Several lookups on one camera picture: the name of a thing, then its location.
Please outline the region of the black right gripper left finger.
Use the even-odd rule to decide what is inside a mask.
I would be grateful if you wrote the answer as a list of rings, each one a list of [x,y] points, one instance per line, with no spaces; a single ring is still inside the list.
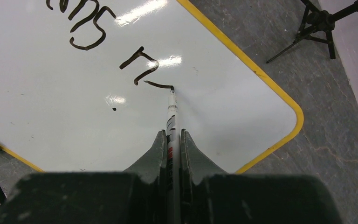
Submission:
[[[0,224],[151,224],[161,202],[166,136],[124,171],[40,172],[14,186],[0,209]]]

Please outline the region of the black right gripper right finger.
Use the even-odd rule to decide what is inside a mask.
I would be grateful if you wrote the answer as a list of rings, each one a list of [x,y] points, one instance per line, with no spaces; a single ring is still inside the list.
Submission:
[[[340,224],[327,187],[311,175],[229,174],[181,132],[185,222],[189,224]]]

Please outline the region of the white black marker pen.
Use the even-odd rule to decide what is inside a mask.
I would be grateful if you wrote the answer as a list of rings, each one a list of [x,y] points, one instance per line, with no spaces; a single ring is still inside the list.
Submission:
[[[167,118],[167,223],[180,224],[180,133],[178,122],[178,105],[174,87],[171,87],[170,89]]]

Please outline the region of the yellow framed whiteboard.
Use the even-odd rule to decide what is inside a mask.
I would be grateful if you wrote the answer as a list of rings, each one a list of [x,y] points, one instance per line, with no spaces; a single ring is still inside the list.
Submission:
[[[302,129],[300,106],[187,0],[0,0],[0,146],[40,171],[124,170],[168,120],[229,173]]]

